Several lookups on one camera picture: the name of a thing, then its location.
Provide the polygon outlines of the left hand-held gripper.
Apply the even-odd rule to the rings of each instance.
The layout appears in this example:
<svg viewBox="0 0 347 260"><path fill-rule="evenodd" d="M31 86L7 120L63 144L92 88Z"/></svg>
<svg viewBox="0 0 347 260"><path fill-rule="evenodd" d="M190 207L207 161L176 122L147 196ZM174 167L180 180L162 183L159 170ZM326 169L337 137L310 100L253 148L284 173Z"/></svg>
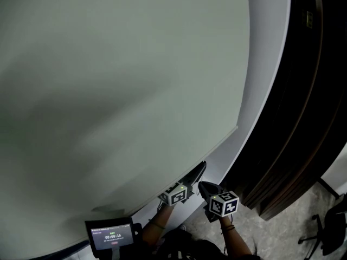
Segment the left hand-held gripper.
<svg viewBox="0 0 347 260"><path fill-rule="evenodd" d="M185 201L194 194L192 186L201 179L206 167L206 161L200 162L187 174L186 180L174 183L167 190L161 193L158 198L168 206L174 206L179 202L185 203Z"/></svg>

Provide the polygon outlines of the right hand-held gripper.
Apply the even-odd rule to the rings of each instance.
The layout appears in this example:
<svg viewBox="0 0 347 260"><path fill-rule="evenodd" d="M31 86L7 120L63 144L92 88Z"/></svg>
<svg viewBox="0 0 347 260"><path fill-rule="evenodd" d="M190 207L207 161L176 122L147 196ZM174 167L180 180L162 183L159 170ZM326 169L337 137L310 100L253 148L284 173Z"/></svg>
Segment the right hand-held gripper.
<svg viewBox="0 0 347 260"><path fill-rule="evenodd" d="M207 200L204 209L208 221L214 222L237 212L239 197L234 192L224 193L223 187L207 181L199 182L198 190L202 198Z"/></svg>

